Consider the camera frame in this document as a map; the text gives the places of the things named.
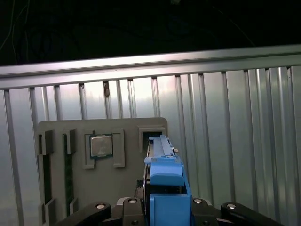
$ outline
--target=white metal panel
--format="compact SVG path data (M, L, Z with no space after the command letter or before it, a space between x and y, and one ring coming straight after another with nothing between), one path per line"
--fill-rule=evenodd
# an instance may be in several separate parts
M186 148L182 143L180 129L180 113L178 103L178 89L175 76L158 77L158 93L161 117L166 118L168 124L168 135L174 147L180 150L180 156L187 167Z
M21 222L18 219L16 206L4 91L0 91L0 147L0 172L2 172L0 183L0 225L16 226Z
M204 77L189 75L191 84L191 105L197 161L198 189L200 197L213 202L208 126L205 102Z
M275 139L275 154L276 154L276 170L277 170L277 186L279 196L280 220L285 225L288 225L288 206L286 200L286 176L285 176L285 151L283 149L282 139L282 123L281 122L281 105L277 68L270 68L270 85L273 107L273 122L274 122L274 139Z
M128 82L126 79L120 80L120 96L121 96L121 109L122 109L122 118L130 118L130 101L129 101L129 92L128 92Z
M275 202L275 168L273 167L275 157L271 149L271 131L270 123L272 121L269 109L270 101L268 99L267 72L264 69L256 70L258 103L259 103L259 124L260 124L260 148L263 159L264 191L267 204L267 216L276 218Z
M38 225L37 209L40 204L40 196L29 89L12 89L9 91L9 97L20 177L24 225L34 226Z
M188 164L188 179L190 181L191 193L194 197L199 197L198 177L197 174L197 161L196 161L196 147L194 137L194 122L192 119L192 108L190 90L191 84L188 75L181 75L181 88L182 88L182 105L184 117L184 132L185 132L185 145Z
M79 97L79 85L62 85L60 92L60 109L62 120L81 119L81 106Z
M154 117L154 104L151 89L151 78L133 79L136 117Z
M87 119L105 119L105 100L103 82L84 84Z
M213 203L234 200L233 165L230 144L229 107L222 73L205 73L205 96L211 158Z
M46 101L48 105L49 120L57 120L57 108L56 108L54 86L46 87L46 97L47 97Z
M119 119L120 114L120 104L119 104L119 82L118 81L109 81L110 87L110 118Z
M230 135L233 153L235 201L255 208L254 154L251 139L250 101L243 71L227 72Z

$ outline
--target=gray plastic tab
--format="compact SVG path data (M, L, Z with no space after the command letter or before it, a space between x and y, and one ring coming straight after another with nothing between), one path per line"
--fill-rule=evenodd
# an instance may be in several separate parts
M84 169L94 169L95 167L95 160L91 159L91 153L90 153L90 136L91 134L94 134L94 130L92 129L86 129L83 131L83 137L82 145L80 148L83 152L83 168Z
M79 201L77 198L73 199L70 202L70 215L79 210Z
M75 147L75 137L76 137L76 131L75 129L66 129L63 131L63 136L67 136L67 154L73 154L75 153L76 147Z
M137 180L143 179L146 157L138 151L138 128L146 128L140 131L146 140L154 131L167 133L167 121L134 118L40 122L36 135L52 130L55 150L53 154L38 155L40 223L43 219L43 224L63 220L95 200L115 205L120 197L132 196ZM113 155L93 159L90 140L103 135L112 138Z
M51 226L56 222L55 199L51 199L45 205L46 225Z
M123 129L113 129L113 166L125 167L124 156L124 131Z
M162 135L166 135L166 129L163 125L148 125L138 126L139 129L139 152L143 152L143 133L160 132Z
M50 154L53 152L53 131L47 130L37 134L36 155Z

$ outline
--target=metal bolt head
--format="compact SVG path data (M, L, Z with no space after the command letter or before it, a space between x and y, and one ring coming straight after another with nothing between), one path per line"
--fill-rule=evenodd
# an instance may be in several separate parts
M202 203L202 200L200 200L200 199L195 199L195 200L193 200L196 204L200 204L200 203Z
M137 200L136 200L136 199L130 199L128 202L129 202L129 203L136 203Z
M103 204L96 205L96 208L98 208L98 209L103 209L104 207L105 207L105 205L103 205Z
M234 210L236 208L236 205L234 204L228 204L227 207L231 210Z

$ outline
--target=vertical metal rib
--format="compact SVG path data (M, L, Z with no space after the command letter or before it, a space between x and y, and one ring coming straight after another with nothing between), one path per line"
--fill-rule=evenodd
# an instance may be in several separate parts
M159 96L158 96L157 78L151 79L151 90L152 90L152 98L154 103L155 117L160 117L160 104L159 104Z
M59 86L55 86L55 105L56 105L57 120L62 120L63 119L62 100L61 100L61 92Z
M19 221L19 226L24 226L24 214L23 214L21 187L20 187L20 177L19 177L19 171L18 171L13 118L12 118L10 97L9 97L8 91L4 92L4 105L5 105L5 112L6 112L6 118L7 118L7 124L8 124L8 138L9 138L9 147L10 147L10 155L11 155L11 165L12 165L12 171L13 171L13 180L14 180L18 221Z
M182 89L181 89L181 78L175 77L176 83L176 93L177 93L177 101L178 101L178 109L179 109L179 124L180 124L180 140L181 140L181 153L184 161L184 165L186 166L187 175L189 175L188 170L188 162L187 162L187 152L186 152L186 139L185 139L185 129L184 129L184 112L183 112L183 99L182 99Z
M253 191L253 210L258 211L258 195L257 195L257 182L256 182L256 167L255 167L255 153L254 153L254 137L253 137L253 121L252 121L252 110L251 110L251 94L250 94L250 82L249 82L249 72L245 72L246 77L246 97L247 97L247 118L250 122L250 148L251 148L251 155L250 155L250 162L251 162L251 174L252 174L252 191Z
M109 95L106 94L106 86L109 89ZM105 112L106 112L106 118L107 119L111 119L112 118L112 109L111 109L111 92L110 92L110 86L109 86L109 82L103 82L103 92L104 92L104 104L105 104Z
M48 120L57 120L57 103L55 99L55 87L47 86L46 89L46 101L48 106Z
M44 109L44 117L45 120L49 120L49 107L48 107L48 102L47 102L47 90L46 87L42 87L42 99L43 99L43 109Z
M206 168L208 172L207 183L209 186L208 199L214 205L213 199L213 186L212 186L212 172L211 172L211 157L210 157L210 146L209 146L209 136L208 136L208 123L207 123L207 106L206 106L206 96L205 96L205 84L204 76L199 76L199 86L201 95L201 106L202 106L202 121L203 121L203 135L204 135L204 149L205 149L205 161Z
M229 176L230 176L230 192L231 200L235 202L235 185L234 185L234 166L233 166L233 153L232 153L232 139L231 139L231 129L230 129L230 109L229 109L229 100L228 100L228 86L227 86L227 77L223 73L224 80L224 97L225 97L225 120L226 128L228 131L228 158L229 158Z
M86 105L85 84L79 85L79 98L80 98L81 117L83 120L86 120L87 119L87 105Z
M33 124L33 131L36 131L37 125L38 125L38 117L37 117L37 111L36 111L36 98L35 98L35 92L34 89L29 89L29 98L30 98L30 108L32 112L32 124Z
M290 131L291 131L291 139L289 142L292 144L292 159L293 159L293 173L294 173L294 180L295 180L295 200L294 202L296 205L296 210L298 213L298 224L301 225L301 188L300 188L300 174L298 171L298 168L301 164L301 162L298 162L298 148L297 148L297 134L296 134L296 121L295 121L295 106L294 106L294 95L293 95L293 72L292 68L288 68L287 70L287 77L288 77L288 98L289 98L289 118L290 121ZM301 82L298 84L298 82L295 81L295 86L300 85Z
M278 180L277 180L277 168L276 168L276 150L275 150L275 137L274 137L274 122L273 122L273 106L272 106L272 93L269 70L266 70L266 84L268 95L268 117L269 117L269 141L271 148L271 163L272 163L272 175L274 186L274 205L275 205L275 220L280 221L279 212L279 194L278 194Z
M133 80L128 81L128 96L130 103L130 115L131 118L136 118L136 103L135 103L135 90Z
M120 81L116 81L116 86L117 86L117 103L118 103L118 115L119 118L122 119L122 99L121 99L121 87L120 87Z

